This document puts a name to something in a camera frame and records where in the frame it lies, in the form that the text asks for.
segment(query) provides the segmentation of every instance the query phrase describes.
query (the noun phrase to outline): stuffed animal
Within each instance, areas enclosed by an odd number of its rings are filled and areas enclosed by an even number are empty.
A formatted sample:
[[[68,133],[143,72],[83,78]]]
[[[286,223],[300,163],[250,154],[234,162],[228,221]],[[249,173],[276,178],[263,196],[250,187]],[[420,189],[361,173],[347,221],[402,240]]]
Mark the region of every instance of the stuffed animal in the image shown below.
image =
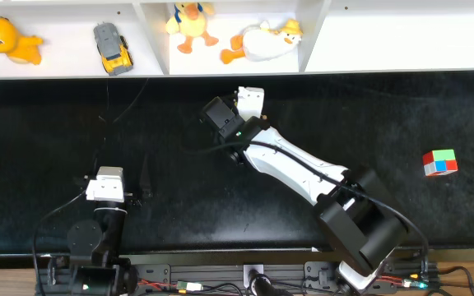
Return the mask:
[[[221,52],[221,60],[229,64],[236,58],[246,57],[252,62],[261,62],[278,58],[297,47],[303,32],[300,23],[288,20],[281,31],[271,30],[267,21],[260,26],[250,26],[242,35],[231,38],[231,49]]]
[[[182,53],[191,53],[193,38],[203,37],[206,46],[213,46],[219,39],[210,36],[206,32],[207,21],[204,12],[213,15],[214,9],[210,3],[205,2],[177,2],[174,5],[174,15],[165,25],[169,34],[180,33],[186,36],[186,41],[177,48]]]
[[[38,45],[42,43],[39,37],[23,36],[7,18],[0,17],[0,53],[5,53],[11,61],[39,65]]]

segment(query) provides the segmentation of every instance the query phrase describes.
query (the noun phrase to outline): wooden floor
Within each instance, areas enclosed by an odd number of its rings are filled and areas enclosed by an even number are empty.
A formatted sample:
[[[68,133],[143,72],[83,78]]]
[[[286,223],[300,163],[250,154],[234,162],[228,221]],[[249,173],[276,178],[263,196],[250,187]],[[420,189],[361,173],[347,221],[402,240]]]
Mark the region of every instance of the wooden floor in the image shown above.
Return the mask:
[[[440,269],[449,268],[452,266],[465,266],[472,274],[474,280],[474,262],[444,262],[439,263]],[[467,278],[463,271],[455,271],[451,275],[444,275],[443,282],[467,284]],[[0,270],[0,295],[33,295],[35,285],[34,270]],[[471,295],[469,289],[464,288],[447,288],[447,292],[453,296],[467,296]],[[426,292],[401,292],[396,295],[403,296],[420,296],[426,295]]]

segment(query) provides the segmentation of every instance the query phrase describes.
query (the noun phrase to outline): orange beak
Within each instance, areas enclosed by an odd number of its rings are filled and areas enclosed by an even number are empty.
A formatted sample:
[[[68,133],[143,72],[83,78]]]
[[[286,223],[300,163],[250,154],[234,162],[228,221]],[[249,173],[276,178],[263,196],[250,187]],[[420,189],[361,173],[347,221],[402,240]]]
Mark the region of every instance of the orange beak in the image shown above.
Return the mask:
[[[197,4],[189,4],[186,6],[184,9],[184,12],[186,12],[186,16],[188,16],[188,19],[195,21],[198,19],[198,8]]]

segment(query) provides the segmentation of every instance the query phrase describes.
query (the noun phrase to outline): red square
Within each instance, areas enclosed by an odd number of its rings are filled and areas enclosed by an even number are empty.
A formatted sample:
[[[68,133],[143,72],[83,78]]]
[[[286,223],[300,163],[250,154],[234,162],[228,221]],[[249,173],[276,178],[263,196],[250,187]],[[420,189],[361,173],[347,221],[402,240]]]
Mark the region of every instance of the red square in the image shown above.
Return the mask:
[[[433,156],[433,151],[426,153],[423,157],[423,160],[424,160],[424,165],[430,164],[433,161],[435,161],[435,157]]]
[[[445,166],[448,168],[448,170],[458,170],[456,160],[445,160]]]

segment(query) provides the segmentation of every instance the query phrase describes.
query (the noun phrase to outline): rubik's cube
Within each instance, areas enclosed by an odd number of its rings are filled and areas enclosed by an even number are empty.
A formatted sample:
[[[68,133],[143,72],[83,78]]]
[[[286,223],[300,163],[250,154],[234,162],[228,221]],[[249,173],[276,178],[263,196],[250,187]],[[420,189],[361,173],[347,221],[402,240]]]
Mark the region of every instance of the rubik's cube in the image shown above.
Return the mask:
[[[433,150],[424,155],[425,176],[445,175],[458,171],[454,150]]]

